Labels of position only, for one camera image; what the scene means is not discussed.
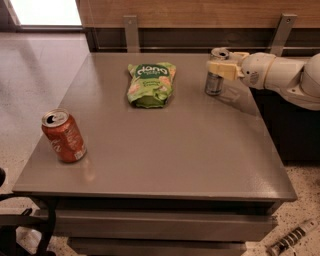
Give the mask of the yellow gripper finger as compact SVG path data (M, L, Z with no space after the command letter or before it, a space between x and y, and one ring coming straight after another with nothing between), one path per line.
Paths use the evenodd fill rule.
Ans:
M236 61L236 62L241 62L245 58L249 56L248 52L230 52L229 53L229 60L230 61Z
M244 77L241 68L235 63L208 61L206 67L212 74L230 81Z

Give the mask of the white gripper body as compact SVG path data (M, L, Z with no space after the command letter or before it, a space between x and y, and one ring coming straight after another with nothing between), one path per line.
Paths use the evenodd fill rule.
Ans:
M240 81L251 88L263 89L266 76L276 56L267 53L255 53L249 55L242 62L243 77Z

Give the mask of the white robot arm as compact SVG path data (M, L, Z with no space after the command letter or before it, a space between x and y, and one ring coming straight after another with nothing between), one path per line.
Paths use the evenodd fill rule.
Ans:
M208 71L226 80L240 80L247 87L270 90L304 109L320 110L320 55L308 61L269 53L212 50Z

